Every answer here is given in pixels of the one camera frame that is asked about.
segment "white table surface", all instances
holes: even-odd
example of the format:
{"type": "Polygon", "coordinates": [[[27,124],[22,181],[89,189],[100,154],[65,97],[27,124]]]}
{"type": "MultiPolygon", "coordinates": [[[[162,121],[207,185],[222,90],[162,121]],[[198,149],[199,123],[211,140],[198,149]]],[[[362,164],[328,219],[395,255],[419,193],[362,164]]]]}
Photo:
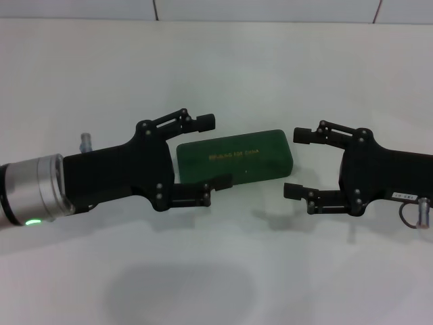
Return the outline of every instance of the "white table surface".
{"type": "MultiPolygon", "coordinates": [[[[321,119],[433,154],[433,26],[0,20],[0,163],[125,143],[188,108],[216,130],[283,129],[287,179],[212,194],[209,209],[130,197],[0,235],[8,325],[431,324],[433,234],[399,203],[307,215],[290,181],[338,188],[342,150],[292,143],[321,119]]],[[[415,208],[410,211],[415,216],[415,208]]]]}

